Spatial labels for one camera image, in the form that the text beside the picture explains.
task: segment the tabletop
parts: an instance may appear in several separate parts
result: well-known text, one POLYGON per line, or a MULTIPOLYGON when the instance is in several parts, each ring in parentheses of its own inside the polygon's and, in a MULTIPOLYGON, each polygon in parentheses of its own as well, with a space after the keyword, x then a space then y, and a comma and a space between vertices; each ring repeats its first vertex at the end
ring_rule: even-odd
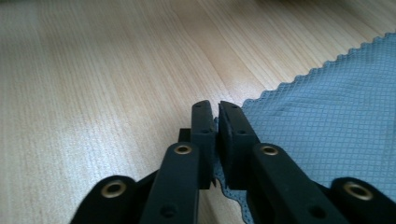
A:
MULTIPOLYGON (((191 106, 242 105, 395 32, 396 1, 0 1, 0 222, 68 223, 159 168, 191 106)), ((199 223, 242 223, 219 187, 199 223)))

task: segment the wood grain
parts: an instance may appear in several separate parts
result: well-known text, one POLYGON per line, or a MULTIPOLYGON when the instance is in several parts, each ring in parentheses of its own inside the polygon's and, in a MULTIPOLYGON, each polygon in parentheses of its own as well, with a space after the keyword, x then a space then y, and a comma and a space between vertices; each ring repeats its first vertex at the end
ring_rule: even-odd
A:
MULTIPOLYGON (((158 169, 191 105, 241 105, 394 32, 395 1, 0 1, 0 222, 67 223, 158 169)), ((200 223, 241 223, 202 191, 200 223)))

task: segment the screw hole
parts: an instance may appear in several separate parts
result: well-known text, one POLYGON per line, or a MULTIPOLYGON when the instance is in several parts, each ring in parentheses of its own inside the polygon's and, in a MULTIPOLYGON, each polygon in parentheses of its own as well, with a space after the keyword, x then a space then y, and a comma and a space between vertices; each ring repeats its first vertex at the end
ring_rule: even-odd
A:
POLYGON ((177 207, 174 204, 165 204, 163 205, 163 207, 161 208, 161 216, 165 217, 165 218, 171 218, 174 217, 177 213, 177 207))
POLYGON ((102 188, 102 196, 105 198, 119 197, 126 190, 126 185, 120 180, 114 180, 107 183, 102 188))
POLYGON ((175 148, 175 152, 180 155, 189 154, 192 152, 192 148, 188 146, 179 146, 175 148))
POLYGON ((277 149, 273 147, 262 147, 262 152, 269 156, 275 156, 278 153, 277 149))
POLYGON ((323 219, 327 216, 326 212, 319 206, 312 206, 309 208, 309 213, 312 217, 323 219))
POLYGON ((353 182, 345 183, 344 190, 360 200, 370 201, 373 199, 373 193, 370 190, 353 182))

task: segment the microfiber cloth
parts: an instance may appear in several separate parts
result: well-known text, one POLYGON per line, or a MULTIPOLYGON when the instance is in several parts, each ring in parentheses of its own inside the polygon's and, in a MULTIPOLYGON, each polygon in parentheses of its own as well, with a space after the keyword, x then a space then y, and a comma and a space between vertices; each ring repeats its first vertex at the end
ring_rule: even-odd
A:
MULTIPOLYGON (((284 148, 314 181, 338 177, 370 183, 396 201, 396 34, 377 37, 334 62, 246 100, 243 111, 262 143, 284 148)), ((223 193, 252 223, 246 192, 223 193)))

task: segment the light blue cloth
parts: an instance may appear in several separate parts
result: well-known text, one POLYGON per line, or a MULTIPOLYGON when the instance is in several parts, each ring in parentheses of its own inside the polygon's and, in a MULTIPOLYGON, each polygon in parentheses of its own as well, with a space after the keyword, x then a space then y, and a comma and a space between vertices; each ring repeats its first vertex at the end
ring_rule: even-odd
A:
MULTIPOLYGON (((396 201, 396 34, 246 100, 261 142, 283 147, 314 181, 351 176, 396 201)), ((222 181, 221 170, 217 175, 222 181)), ((223 189, 251 222, 244 191, 223 189)))

